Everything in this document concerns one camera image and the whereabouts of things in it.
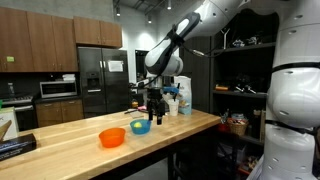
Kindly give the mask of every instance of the kitchen island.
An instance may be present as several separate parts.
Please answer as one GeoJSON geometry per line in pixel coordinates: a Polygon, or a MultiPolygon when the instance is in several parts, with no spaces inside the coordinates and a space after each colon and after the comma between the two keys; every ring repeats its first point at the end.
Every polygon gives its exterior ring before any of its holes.
{"type": "Polygon", "coordinates": [[[0,179],[90,179],[215,126],[220,117],[193,110],[191,115],[164,116],[145,135],[134,135],[124,112],[20,132],[33,133],[37,149],[0,162],[0,179]],[[125,141],[104,148],[98,134],[126,130],[125,141]]]}

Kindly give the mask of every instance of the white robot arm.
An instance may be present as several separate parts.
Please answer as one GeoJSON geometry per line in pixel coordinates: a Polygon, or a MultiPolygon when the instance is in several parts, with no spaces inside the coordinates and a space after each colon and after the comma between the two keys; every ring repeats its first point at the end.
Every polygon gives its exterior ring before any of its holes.
{"type": "MultiPolygon", "coordinates": [[[[162,85],[157,78],[182,71],[181,59],[172,53],[191,37],[219,32],[244,8],[261,15],[276,12],[280,18],[259,179],[315,179],[315,140],[308,129],[320,125],[319,0],[205,0],[147,54],[148,77],[153,78],[148,95],[151,107],[161,101],[162,85]]],[[[163,115],[159,108],[154,109],[163,115]]]]}

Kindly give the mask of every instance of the wooden countertop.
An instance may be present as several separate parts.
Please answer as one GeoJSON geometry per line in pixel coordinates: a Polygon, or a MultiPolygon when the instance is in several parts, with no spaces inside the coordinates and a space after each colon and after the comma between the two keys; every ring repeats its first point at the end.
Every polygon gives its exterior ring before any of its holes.
{"type": "Polygon", "coordinates": [[[134,135],[131,121],[130,114],[119,112],[21,132],[35,135],[37,149],[1,161],[0,179],[89,179],[214,126],[220,117],[197,110],[164,116],[162,125],[154,120],[145,135],[134,135]],[[126,129],[125,141],[103,148],[98,134],[112,127],[126,129]]]}

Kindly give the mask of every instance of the oven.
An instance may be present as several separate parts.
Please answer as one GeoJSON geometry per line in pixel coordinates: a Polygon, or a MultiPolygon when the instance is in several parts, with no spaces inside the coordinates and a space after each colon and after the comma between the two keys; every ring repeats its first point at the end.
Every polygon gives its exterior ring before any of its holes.
{"type": "Polygon", "coordinates": [[[33,96],[16,94],[0,97],[2,108],[14,107],[19,131],[38,128],[37,114],[33,105],[33,96]]]}

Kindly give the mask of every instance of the stainless steel microwave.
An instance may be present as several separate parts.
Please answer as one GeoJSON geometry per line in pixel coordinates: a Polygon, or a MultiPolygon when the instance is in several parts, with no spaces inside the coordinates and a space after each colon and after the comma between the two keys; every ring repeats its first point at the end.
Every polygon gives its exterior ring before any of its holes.
{"type": "Polygon", "coordinates": [[[76,81],[40,82],[42,98],[54,98],[77,95],[76,81]]]}

